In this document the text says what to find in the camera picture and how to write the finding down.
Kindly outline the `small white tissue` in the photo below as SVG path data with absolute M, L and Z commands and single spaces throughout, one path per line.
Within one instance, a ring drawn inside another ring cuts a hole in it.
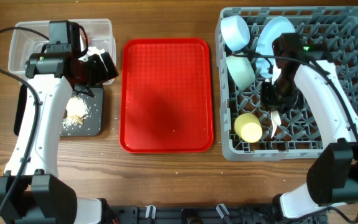
M 89 59 L 92 55 L 98 55 L 101 57 L 101 54 L 105 53 L 104 49 L 98 49 L 97 47 L 88 47 L 88 51 L 86 53 L 86 58 Z

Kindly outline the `white plastic spoon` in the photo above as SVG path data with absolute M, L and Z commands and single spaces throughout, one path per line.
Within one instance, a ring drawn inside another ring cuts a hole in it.
M 270 117 L 272 120 L 272 125 L 273 126 L 280 126 L 282 121 L 281 121 L 281 117 L 278 111 L 272 111 L 270 113 Z

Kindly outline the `green bowl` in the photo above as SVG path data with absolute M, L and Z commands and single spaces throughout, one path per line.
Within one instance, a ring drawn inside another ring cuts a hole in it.
M 240 90 L 245 90 L 255 82 L 255 72 L 247 57 L 234 55 L 226 58 L 228 72 Z

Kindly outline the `rice and food scraps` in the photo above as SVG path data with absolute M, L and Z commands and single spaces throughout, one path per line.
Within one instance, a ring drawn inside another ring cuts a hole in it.
M 74 96 L 68 101 L 63 115 L 62 127 L 67 128 L 70 126 L 82 126 L 85 119 L 88 117 L 89 108 L 85 100 Z

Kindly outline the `yellow plastic cup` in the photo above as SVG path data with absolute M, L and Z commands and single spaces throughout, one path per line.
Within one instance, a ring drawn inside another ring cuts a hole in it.
M 234 131 L 242 140 L 248 143 L 259 141 L 263 134 L 258 117 L 251 113 L 244 113 L 236 118 Z

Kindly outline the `large light blue plate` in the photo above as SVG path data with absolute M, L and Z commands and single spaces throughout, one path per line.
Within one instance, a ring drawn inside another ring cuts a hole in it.
M 272 43 L 283 33 L 295 33 L 294 25 L 283 16 L 273 18 L 263 28 L 258 38 L 255 52 L 261 55 L 273 55 Z M 272 77 L 269 72 L 270 63 L 275 65 L 275 60 L 272 58 L 258 58 L 256 60 L 255 66 L 260 69 L 259 74 L 264 78 Z

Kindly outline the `light blue bowl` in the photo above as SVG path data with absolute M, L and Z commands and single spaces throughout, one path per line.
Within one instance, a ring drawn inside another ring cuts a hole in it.
M 241 16 L 225 17 L 221 20 L 222 37 L 233 52 L 237 52 L 250 42 L 250 31 L 246 21 Z

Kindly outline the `white plastic fork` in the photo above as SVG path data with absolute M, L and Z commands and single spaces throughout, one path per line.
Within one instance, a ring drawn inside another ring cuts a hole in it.
M 277 124 L 273 122 L 272 123 L 272 135 L 271 135 L 271 138 L 273 138 L 275 136 L 276 130 L 277 130 Z

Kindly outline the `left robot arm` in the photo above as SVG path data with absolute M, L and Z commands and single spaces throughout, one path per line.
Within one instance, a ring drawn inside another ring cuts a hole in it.
M 6 223 L 118 223 L 103 198 L 85 199 L 58 179 L 57 148 L 75 85 L 118 76 L 109 53 L 87 61 L 70 52 L 32 54 L 28 94 L 16 148 L 0 177 L 0 220 Z

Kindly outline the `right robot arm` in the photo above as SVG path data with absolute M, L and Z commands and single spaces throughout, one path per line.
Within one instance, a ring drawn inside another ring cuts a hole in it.
M 304 97 L 318 126 L 323 151 L 306 183 L 276 197 L 280 219 L 297 222 L 358 202 L 358 115 L 337 77 L 331 53 L 322 44 L 303 45 L 296 33 L 272 42 L 274 81 L 262 84 L 264 110 L 286 113 Z M 358 222 L 358 212 L 353 223 Z

